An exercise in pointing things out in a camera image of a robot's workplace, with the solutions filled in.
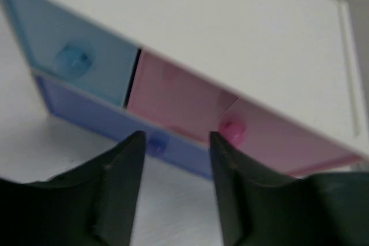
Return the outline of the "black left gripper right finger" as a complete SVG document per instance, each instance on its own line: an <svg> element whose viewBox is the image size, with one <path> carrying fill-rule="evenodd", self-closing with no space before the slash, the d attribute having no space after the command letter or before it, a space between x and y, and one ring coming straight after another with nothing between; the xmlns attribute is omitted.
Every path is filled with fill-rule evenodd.
<svg viewBox="0 0 369 246"><path fill-rule="evenodd" d="M224 245L367 245L368 173L276 172L209 135Z"/></svg>

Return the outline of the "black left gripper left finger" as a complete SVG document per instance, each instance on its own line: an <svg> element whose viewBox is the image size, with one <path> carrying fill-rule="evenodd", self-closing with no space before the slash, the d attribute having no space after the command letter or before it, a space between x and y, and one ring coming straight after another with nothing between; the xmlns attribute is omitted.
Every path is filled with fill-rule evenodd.
<svg viewBox="0 0 369 246"><path fill-rule="evenodd" d="M146 135L47 181L1 180L2 245L129 245Z"/></svg>

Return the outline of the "pink drawer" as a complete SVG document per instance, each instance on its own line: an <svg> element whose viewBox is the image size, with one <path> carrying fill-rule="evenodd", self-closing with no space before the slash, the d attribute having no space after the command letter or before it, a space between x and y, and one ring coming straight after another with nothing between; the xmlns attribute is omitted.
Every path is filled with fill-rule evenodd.
<svg viewBox="0 0 369 246"><path fill-rule="evenodd" d="M290 175L338 168L362 158L166 60L143 51L128 110L206 144L218 131L241 152Z"/></svg>

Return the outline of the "white drawer organizer box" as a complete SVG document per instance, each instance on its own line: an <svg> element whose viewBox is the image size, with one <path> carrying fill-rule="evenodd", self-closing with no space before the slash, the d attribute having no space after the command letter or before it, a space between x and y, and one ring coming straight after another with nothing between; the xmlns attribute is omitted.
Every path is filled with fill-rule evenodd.
<svg viewBox="0 0 369 246"><path fill-rule="evenodd" d="M127 99L113 105L30 67L1 0L1 34L53 117L35 75L165 129L127 108L147 51L368 159L368 0L47 1L138 47Z"/></svg>

